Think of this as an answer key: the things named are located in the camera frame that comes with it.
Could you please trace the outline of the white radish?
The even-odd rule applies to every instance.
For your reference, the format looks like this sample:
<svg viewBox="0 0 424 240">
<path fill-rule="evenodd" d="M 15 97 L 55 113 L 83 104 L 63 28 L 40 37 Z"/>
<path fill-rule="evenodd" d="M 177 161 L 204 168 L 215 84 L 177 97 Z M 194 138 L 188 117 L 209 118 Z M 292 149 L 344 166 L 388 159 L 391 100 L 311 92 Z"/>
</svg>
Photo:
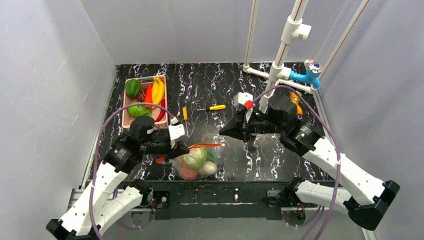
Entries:
<svg viewBox="0 0 424 240">
<path fill-rule="evenodd" d="M 206 161 L 201 168 L 198 169 L 198 174 L 202 176 L 209 176 L 216 173 L 218 170 L 217 165 L 212 161 Z"/>
</svg>

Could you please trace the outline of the green cucumber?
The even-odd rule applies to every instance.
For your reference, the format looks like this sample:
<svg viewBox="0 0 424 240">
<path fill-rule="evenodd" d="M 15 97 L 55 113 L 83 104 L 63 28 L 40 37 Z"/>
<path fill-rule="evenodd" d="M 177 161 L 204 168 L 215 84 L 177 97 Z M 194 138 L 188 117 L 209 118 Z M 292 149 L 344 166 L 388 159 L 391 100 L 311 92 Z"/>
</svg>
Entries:
<svg viewBox="0 0 424 240">
<path fill-rule="evenodd" d="M 215 165 L 218 165 L 218 160 L 216 159 L 215 155 L 210 151 L 207 151 L 206 153 L 207 153 L 206 161 L 214 163 Z"/>
</svg>

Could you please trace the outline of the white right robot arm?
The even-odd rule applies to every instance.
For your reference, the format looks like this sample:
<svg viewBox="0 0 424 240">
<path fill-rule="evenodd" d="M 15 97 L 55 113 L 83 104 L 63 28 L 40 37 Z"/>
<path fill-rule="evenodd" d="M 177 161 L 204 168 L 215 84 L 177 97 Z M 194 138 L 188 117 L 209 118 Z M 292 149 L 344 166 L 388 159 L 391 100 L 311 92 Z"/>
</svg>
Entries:
<svg viewBox="0 0 424 240">
<path fill-rule="evenodd" d="M 337 180 L 335 187 L 294 178 L 275 198 L 278 203 L 312 203 L 345 213 L 363 229 L 374 231 L 400 191 L 393 180 L 383 181 L 338 154 L 328 138 L 298 118 L 298 107 L 285 96 L 273 96 L 267 113 L 254 110 L 254 98 L 246 92 L 234 97 L 236 113 L 220 131 L 222 136 L 248 142 L 259 134 L 278 134 L 286 150 L 310 161 Z"/>
</svg>

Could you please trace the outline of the pink peach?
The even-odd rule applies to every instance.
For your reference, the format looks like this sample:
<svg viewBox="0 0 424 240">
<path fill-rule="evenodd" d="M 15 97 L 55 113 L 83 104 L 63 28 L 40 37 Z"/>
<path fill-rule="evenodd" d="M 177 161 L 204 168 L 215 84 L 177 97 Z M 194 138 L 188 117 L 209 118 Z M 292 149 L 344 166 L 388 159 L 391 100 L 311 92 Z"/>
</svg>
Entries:
<svg viewBox="0 0 424 240">
<path fill-rule="evenodd" d="M 197 178 L 198 171 L 195 170 L 195 169 L 190 169 L 190 168 L 183 166 L 180 169 L 179 174 L 180 174 L 182 179 L 187 180 L 187 181 L 192 181 L 192 180 L 195 180 Z"/>
</svg>

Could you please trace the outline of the pink plastic basket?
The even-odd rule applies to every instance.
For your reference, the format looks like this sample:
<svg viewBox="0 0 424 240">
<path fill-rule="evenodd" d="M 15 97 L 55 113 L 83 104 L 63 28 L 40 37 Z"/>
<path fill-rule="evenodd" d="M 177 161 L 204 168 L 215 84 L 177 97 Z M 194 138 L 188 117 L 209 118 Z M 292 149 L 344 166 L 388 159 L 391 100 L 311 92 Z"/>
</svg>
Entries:
<svg viewBox="0 0 424 240">
<path fill-rule="evenodd" d="M 145 76 L 145 77 L 137 77 L 137 78 L 127 78 L 125 83 L 127 83 L 130 80 L 138 80 L 139 82 L 141 82 L 141 87 L 142 87 L 142 91 L 144 92 L 148 85 L 150 84 L 154 84 L 154 78 L 160 78 L 160 80 L 165 84 L 164 87 L 164 107 L 168 108 L 168 96 L 167 96 L 167 77 L 165 75 L 154 75 L 154 76 Z M 123 106 L 127 106 L 129 105 L 133 100 L 127 96 L 126 90 L 124 89 L 123 92 Z M 152 110 L 152 118 L 154 118 L 155 120 L 157 119 L 157 117 L 160 115 L 161 113 L 161 109 L 159 108 L 154 108 Z M 128 114 L 128 110 L 125 109 L 122 111 L 122 113 L 120 113 L 120 116 L 122 118 L 121 120 L 121 126 L 128 130 L 130 127 L 131 122 L 135 119 L 134 117 L 130 116 Z M 167 114 L 165 114 L 165 116 L 163 116 L 160 120 L 158 120 L 155 123 L 155 129 L 161 128 L 161 129 L 166 129 L 168 127 L 168 121 L 169 121 L 169 117 L 167 116 Z"/>
</svg>

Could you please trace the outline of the green cabbage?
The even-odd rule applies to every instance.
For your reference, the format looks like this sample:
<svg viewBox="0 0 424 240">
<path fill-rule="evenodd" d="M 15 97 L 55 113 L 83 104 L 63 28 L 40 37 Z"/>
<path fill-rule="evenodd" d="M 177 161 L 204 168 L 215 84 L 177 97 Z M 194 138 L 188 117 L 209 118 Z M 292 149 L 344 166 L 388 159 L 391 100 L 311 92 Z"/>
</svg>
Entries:
<svg viewBox="0 0 424 240">
<path fill-rule="evenodd" d="M 198 170 L 206 162 L 207 151 L 201 148 L 192 148 L 188 154 L 183 157 L 183 165 L 188 169 Z"/>
</svg>

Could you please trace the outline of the clear zip top bag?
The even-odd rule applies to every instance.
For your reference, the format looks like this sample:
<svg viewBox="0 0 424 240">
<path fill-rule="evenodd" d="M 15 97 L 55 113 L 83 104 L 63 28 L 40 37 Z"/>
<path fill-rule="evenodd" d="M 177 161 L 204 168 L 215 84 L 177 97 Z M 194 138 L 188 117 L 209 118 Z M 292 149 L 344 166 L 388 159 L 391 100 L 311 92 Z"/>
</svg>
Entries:
<svg viewBox="0 0 424 240">
<path fill-rule="evenodd" d="M 155 161 L 158 164 L 172 164 L 175 176 L 185 181 L 201 180 L 224 168 L 224 161 L 218 157 L 217 152 L 228 146 L 227 143 L 197 143 L 188 148 L 188 154 L 169 160 L 162 156 Z"/>
</svg>

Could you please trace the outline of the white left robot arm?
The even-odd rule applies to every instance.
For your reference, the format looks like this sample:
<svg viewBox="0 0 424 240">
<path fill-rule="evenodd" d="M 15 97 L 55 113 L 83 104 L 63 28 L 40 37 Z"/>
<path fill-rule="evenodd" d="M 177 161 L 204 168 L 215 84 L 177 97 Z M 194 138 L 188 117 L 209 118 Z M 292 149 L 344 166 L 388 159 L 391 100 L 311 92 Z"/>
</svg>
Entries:
<svg viewBox="0 0 424 240">
<path fill-rule="evenodd" d="M 152 117 L 136 117 L 129 130 L 115 139 L 84 192 L 64 215 L 51 219 L 46 230 L 57 240 L 102 239 L 102 234 L 127 212 L 153 201 L 153 187 L 142 179 L 134 180 L 108 201 L 117 187 L 144 155 L 174 159 L 187 154 L 185 135 L 184 125 L 175 117 L 167 129 L 155 129 Z"/>
</svg>

